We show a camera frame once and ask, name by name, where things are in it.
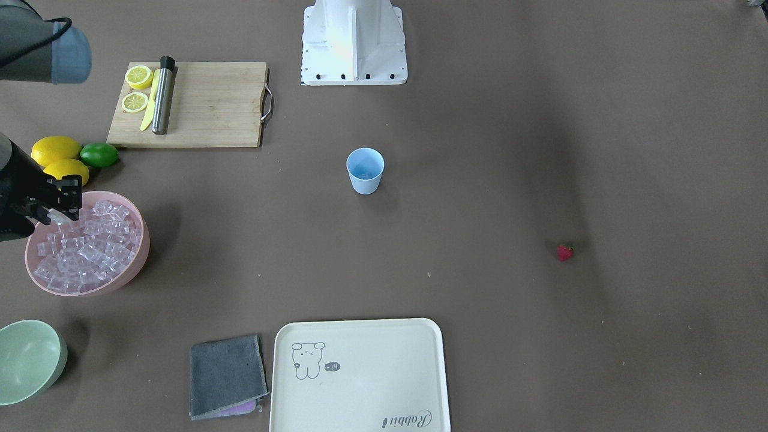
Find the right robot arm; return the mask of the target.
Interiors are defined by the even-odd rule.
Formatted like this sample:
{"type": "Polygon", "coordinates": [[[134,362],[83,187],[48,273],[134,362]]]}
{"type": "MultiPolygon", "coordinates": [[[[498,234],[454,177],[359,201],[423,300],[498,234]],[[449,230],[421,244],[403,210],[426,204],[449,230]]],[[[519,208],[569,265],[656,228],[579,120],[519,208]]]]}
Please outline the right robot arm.
{"type": "MultiPolygon", "coordinates": [[[[91,68],[89,41],[69,17],[46,20],[28,2],[2,2],[2,80],[79,84],[91,68]]],[[[6,136],[1,139],[1,169],[2,241],[30,237],[36,223],[50,224],[51,210],[79,219],[84,175],[48,175],[6,136]]]]}

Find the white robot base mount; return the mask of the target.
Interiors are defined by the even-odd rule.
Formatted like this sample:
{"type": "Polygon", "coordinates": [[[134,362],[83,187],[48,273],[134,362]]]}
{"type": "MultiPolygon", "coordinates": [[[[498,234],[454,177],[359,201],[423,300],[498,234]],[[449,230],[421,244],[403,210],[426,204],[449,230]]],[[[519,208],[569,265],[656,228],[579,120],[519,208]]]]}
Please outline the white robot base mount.
{"type": "Polygon", "coordinates": [[[408,81],[403,11],[390,1],[315,1],[302,17],[300,84],[383,86],[408,81]]]}

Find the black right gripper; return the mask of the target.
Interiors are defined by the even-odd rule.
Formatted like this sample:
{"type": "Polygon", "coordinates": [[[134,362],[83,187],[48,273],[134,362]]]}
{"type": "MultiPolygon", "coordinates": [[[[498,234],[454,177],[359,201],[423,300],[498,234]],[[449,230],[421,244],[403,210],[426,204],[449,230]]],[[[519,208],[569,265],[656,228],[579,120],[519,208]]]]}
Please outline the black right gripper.
{"type": "Polygon", "coordinates": [[[55,179],[44,174],[27,153],[1,137],[1,241],[29,237],[30,219],[50,224],[50,209],[63,210],[55,179]]]}

